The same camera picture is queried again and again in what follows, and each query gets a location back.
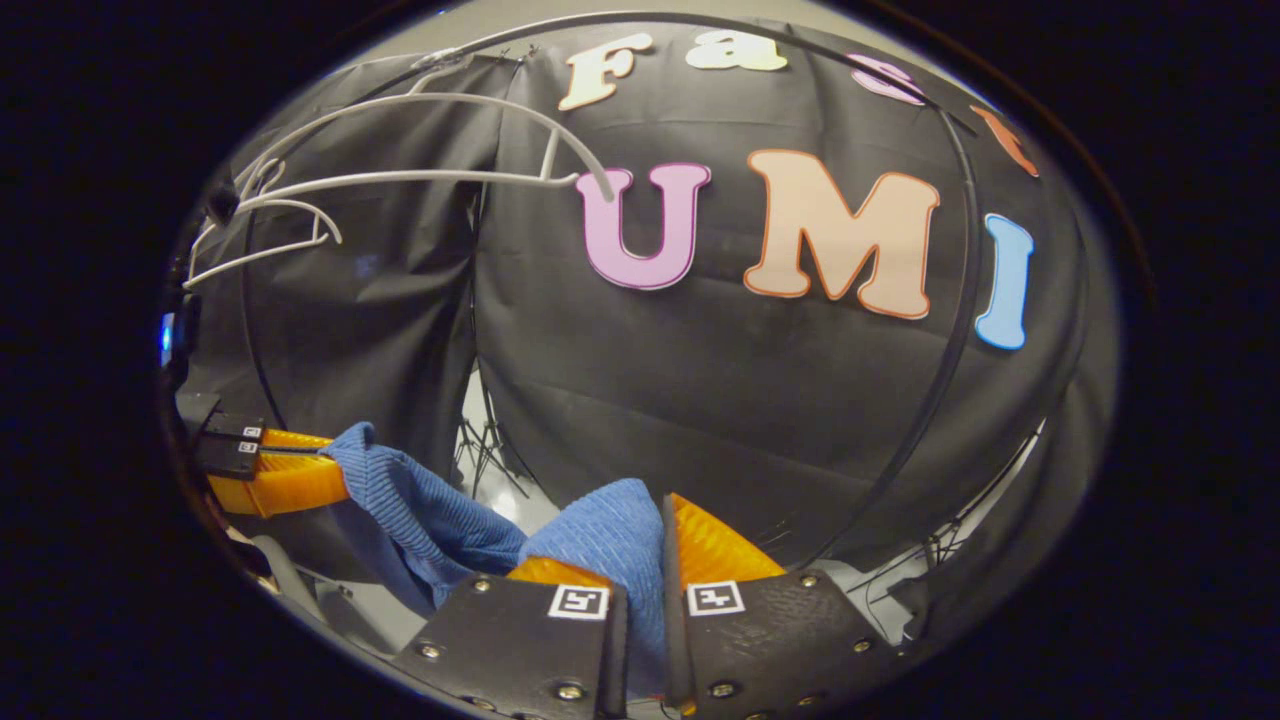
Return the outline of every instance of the blue towel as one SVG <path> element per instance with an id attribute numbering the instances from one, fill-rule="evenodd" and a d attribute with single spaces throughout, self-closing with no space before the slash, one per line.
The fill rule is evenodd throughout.
<path id="1" fill-rule="evenodd" d="M 579 498 L 531 538 L 358 423 L 320 451 L 342 465 L 352 502 L 334 518 L 388 591 L 422 616 L 474 571 L 506 575 L 531 556 L 609 578 L 627 591 L 627 689 L 662 693 L 666 667 L 662 516 L 637 479 Z"/>

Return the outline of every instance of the wire hanger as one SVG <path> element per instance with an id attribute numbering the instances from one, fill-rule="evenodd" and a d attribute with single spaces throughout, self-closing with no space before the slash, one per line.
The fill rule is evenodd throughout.
<path id="1" fill-rule="evenodd" d="M 421 60 L 415 63 L 415 67 L 421 64 L 428 64 L 430 61 L 442 61 L 442 53 L 433 53 L 431 55 L 424 56 Z M 561 141 L 564 142 L 582 163 L 586 165 L 588 172 L 595 178 L 595 182 L 600 187 L 600 193 L 607 201 L 613 201 L 613 188 L 609 186 L 608 178 L 604 174 L 604 165 L 595 156 L 594 152 L 586 146 L 585 142 L 579 140 L 572 132 L 564 126 L 557 123 L 556 120 L 525 108 L 524 105 L 517 105 L 507 100 L 499 100 L 497 97 L 486 97 L 483 95 L 468 95 L 462 92 L 422 92 L 422 88 L 431 79 L 453 74 L 471 63 L 471 55 L 465 55 L 460 59 L 444 59 L 442 61 L 443 67 L 434 69 L 433 72 L 424 76 L 403 95 L 393 95 L 390 97 L 379 97 L 376 100 L 367 100 L 365 102 L 357 102 L 348 108 L 342 108 L 334 110 L 326 115 L 323 115 L 302 127 L 294 129 L 293 132 L 285 135 L 284 137 L 273 142 L 266 147 L 253 161 L 251 161 L 241 173 L 236 177 L 234 184 L 239 193 L 239 205 L 236 208 L 233 217 L 242 215 L 244 213 L 257 210 L 261 208 L 270 206 L 288 206 L 298 208 L 301 210 L 307 210 L 314 215 L 314 222 L 311 223 L 311 238 L 301 242 L 294 242 L 291 245 L 283 245 L 280 247 L 271 247 L 269 250 L 261 250 L 236 260 L 230 260 L 210 268 L 200 274 L 196 274 L 196 259 L 207 238 L 212 232 L 220 227 L 219 224 L 206 220 L 206 227 L 196 238 L 191 246 L 191 264 L 187 272 L 187 281 L 183 283 L 183 288 L 191 290 L 192 286 L 204 282 L 219 273 L 252 263 L 253 260 L 268 258 L 271 255 L 279 255 L 282 252 L 292 252 L 296 250 L 305 250 L 307 247 L 315 247 L 323 245 L 326 240 L 333 237 L 333 241 L 342 245 L 342 232 L 333 219 L 326 215 L 323 210 L 316 208 L 310 202 L 301 200 L 292 200 L 291 197 L 296 195 L 303 195 L 307 192 L 315 192 L 319 190 L 330 190 L 334 187 L 351 187 L 360 184 L 371 184 L 380 182 L 412 182 L 412 181 L 439 181 L 439 179 L 452 179 L 452 181 L 479 181 L 479 182 L 494 182 L 504 184 L 522 184 L 531 187 L 567 187 L 577 182 L 581 177 L 580 173 L 570 173 L 558 178 L 552 177 L 552 167 L 556 161 L 556 151 L 559 149 Z M 550 136 L 547 140 L 547 150 L 543 152 L 543 165 L 536 176 L 525 176 L 517 173 L 498 173 L 490 170 L 384 170 L 375 173 L 355 173 L 347 176 L 334 176 L 329 178 L 321 178 L 316 181 L 301 182 L 291 186 L 285 186 L 278 190 L 271 190 L 271 187 L 280 179 L 284 173 L 285 163 L 280 160 L 279 156 L 289 149 L 291 145 L 298 142 L 301 138 L 314 132 L 315 129 L 347 115 L 353 115 L 362 110 L 369 110 L 372 108 L 387 108 L 392 105 L 407 105 L 412 102 L 426 102 L 426 101 L 451 101 L 451 102 L 467 102 L 472 105 L 489 105 L 500 108 L 504 110 L 513 110 L 518 114 L 527 117 L 535 123 L 548 128 Z M 320 225 L 324 224 L 329 232 L 320 234 Z"/>

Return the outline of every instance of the blue cloth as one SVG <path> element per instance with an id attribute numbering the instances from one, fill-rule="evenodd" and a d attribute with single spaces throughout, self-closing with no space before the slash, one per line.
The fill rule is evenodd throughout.
<path id="1" fill-rule="evenodd" d="M 371 424 L 352 425 L 320 454 L 342 465 L 351 500 L 374 518 L 403 553 L 404 565 L 430 587 L 434 607 L 474 571 L 506 575 L 516 568 L 526 539 L 520 528 L 408 455 L 375 445 Z M 385 565 L 385 547 L 379 555 L 379 565 Z"/>
<path id="2" fill-rule="evenodd" d="M 320 454 L 342 465 L 351 493 L 332 509 L 339 528 L 407 607 L 429 616 L 474 571 L 506 575 L 529 557 L 559 560 L 626 588 L 628 694 L 663 692 L 663 527 L 644 482 L 598 488 L 526 538 L 408 455 L 375 445 L 369 423 L 351 427 Z"/>

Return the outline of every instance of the screw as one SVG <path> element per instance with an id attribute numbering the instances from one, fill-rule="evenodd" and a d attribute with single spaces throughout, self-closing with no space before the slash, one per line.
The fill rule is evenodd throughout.
<path id="1" fill-rule="evenodd" d="M 567 701 L 582 700 L 582 688 L 577 685 L 564 684 L 556 688 L 556 697 Z"/>

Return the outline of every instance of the foam letter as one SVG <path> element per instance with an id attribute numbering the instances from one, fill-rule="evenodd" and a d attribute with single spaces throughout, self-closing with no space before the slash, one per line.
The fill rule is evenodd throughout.
<path id="1" fill-rule="evenodd" d="M 668 163 L 649 173 L 649 182 L 662 188 L 662 249 L 649 256 L 631 254 L 622 241 L 622 193 L 631 187 L 631 173 L 605 170 L 613 202 L 605 202 L 590 174 L 577 179 L 582 195 L 582 224 L 586 258 L 604 279 L 636 290 L 658 290 L 680 282 L 694 264 L 698 225 L 698 188 L 712 181 L 707 165 Z"/>
<path id="2" fill-rule="evenodd" d="M 1027 265 L 1036 241 L 1018 223 L 987 215 L 987 232 L 996 238 L 996 279 L 991 288 L 991 306 L 974 324 L 978 337 L 988 345 L 1018 350 L 1027 342 L 1023 331 L 1023 307 L 1027 305 Z"/>
<path id="3" fill-rule="evenodd" d="M 785 68 L 786 58 L 778 56 L 778 46 L 767 37 L 719 29 L 704 32 L 694 38 L 698 47 L 685 55 L 685 61 L 704 70 L 746 68 L 749 70 L 777 70 Z"/>
<path id="4" fill-rule="evenodd" d="M 996 133 L 996 140 L 1000 141 L 1000 146 L 1005 149 L 1005 152 L 1009 152 L 1009 156 L 1012 158 L 1015 163 L 1027 170 L 1027 174 L 1033 178 L 1039 177 L 1039 170 L 1037 170 L 1036 165 L 1033 165 L 1032 161 L 1027 159 L 1027 155 L 1023 154 L 1023 143 L 1018 140 L 1018 136 L 1006 128 L 1005 124 L 1000 122 L 1000 118 L 989 110 L 983 110 L 977 105 L 969 105 L 969 109 L 982 115 L 982 119 L 987 120 L 987 127 L 991 128 L 991 132 Z"/>
<path id="5" fill-rule="evenodd" d="M 831 300 L 844 297 L 876 254 L 876 272 L 858 288 L 858 300 L 884 315 L 928 315 L 929 218 L 941 204 L 933 186 L 884 173 L 858 213 L 850 213 L 826 165 L 808 152 L 756 150 L 746 163 L 764 177 L 768 199 L 760 264 L 742 275 L 748 288 L 778 297 L 806 293 L 810 281 L 800 270 L 800 246 L 808 241 Z"/>
<path id="6" fill-rule="evenodd" d="M 635 65 L 635 54 L 631 51 L 648 50 L 650 46 L 653 46 L 653 36 L 641 32 L 584 50 L 564 60 L 573 68 L 573 74 L 568 81 L 568 95 L 561 100 L 559 109 L 572 110 L 613 95 L 618 86 L 604 82 L 604 73 L 613 73 L 613 77 L 627 77 Z"/>
<path id="7" fill-rule="evenodd" d="M 883 60 L 876 60 L 873 58 L 868 58 L 867 55 L 849 55 L 849 58 L 858 60 L 864 65 L 870 65 L 887 76 L 892 76 L 906 83 L 906 86 L 910 87 L 911 90 L 919 92 L 920 95 L 924 95 L 924 92 L 919 87 L 915 87 L 915 85 L 911 83 L 911 76 L 906 74 L 905 72 L 900 70 L 899 68 Z M 865 87 L 867 90 L 870 90 L 876 95 L 883 95 L 884 97 L 892 97 L 893 100 L 901 100 L 902 102 L 910 102 L 911 105 L 924 105 L 923 100 L 913 97 L 911 94 L 901 88 L 893 87 L 892 85 L 882 81 L 881 78 L 865 70 L 854 70 L 854 79 L 858 81 L 858 85 Z"/>

